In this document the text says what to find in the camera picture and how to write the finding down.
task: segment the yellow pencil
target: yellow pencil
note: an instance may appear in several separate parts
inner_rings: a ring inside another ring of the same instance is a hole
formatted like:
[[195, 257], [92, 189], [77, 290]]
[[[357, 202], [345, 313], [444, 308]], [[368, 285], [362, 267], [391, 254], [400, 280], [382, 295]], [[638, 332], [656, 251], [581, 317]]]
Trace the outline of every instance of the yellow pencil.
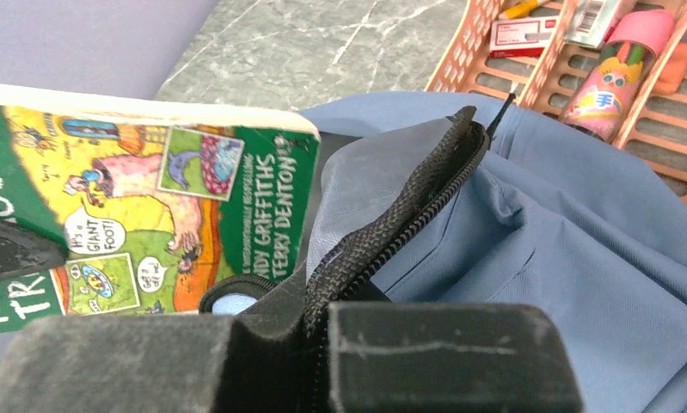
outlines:
[[531, 10], [537, 9], [549, 1], [550, 0], [525, 0], [524, 2], [518, 3], [510, 9], [507, 9], [500, 13], [498, 15], [498, 19], [510, 20], [518, 19], [519, 17], [525, 17], [528, 15], [528, 13], [531, 12]]

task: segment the basket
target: basket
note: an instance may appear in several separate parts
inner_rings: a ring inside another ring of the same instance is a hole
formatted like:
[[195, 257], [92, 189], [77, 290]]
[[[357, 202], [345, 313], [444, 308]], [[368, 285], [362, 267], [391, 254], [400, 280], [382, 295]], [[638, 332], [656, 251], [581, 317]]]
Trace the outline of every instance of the basket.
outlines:
[[[489, 29], [505, 2], [468, 1], [460, 26], [426, 90], [480, 93], [504, 99], [515, 83], [515, 102], [521, 108], [557, 118], [598, 57], [594, 51], [564, 45], [579, 0], [554, 1], [538, 10], [540, 15], [559, 15], [551, 42], [539, 59], [490, 59]], [[687, 75], [677, 93], [652, 93], [659, 73], [687, 29], [687, 0], [642, 0], [637, 5], [637, 9], [655, 8], [670, 10], [678, 24], [611, 145], [644, 159], [687, 204]]]

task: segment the green book cover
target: green book cover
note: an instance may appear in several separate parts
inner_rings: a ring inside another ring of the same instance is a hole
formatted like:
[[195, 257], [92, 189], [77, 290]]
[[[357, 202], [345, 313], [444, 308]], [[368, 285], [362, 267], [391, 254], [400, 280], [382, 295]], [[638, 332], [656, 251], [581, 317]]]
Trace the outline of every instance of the green book cover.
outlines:
[[314, 128], [0, 106], [0, 218], [69, 251], [63, 267], [0, 282], [0, 332], [59, 314], [195, 311], [233, 274], [283, 280], [319, 142]]

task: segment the barcode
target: barcode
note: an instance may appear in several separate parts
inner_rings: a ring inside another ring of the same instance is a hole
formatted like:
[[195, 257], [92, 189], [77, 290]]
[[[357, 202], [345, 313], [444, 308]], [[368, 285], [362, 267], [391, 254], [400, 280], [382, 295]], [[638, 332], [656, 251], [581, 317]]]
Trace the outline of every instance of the barcode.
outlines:
[[604, 8], [604, 0], [589, 0], [584, 7], [584, 13], [581, 15], [579, 25], [576, 26], [576, 31], [589, 34], [592, 32], [593, 23], [596, 21], [601, 9]]

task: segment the marble surface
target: marble surface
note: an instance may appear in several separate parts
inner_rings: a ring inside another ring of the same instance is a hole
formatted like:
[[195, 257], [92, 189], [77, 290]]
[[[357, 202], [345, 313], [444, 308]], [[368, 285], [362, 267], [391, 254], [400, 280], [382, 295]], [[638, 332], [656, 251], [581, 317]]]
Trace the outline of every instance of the marble surface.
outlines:
[[222, 1], [157, 99], [308, 108], [422, 90], [467, 0]]

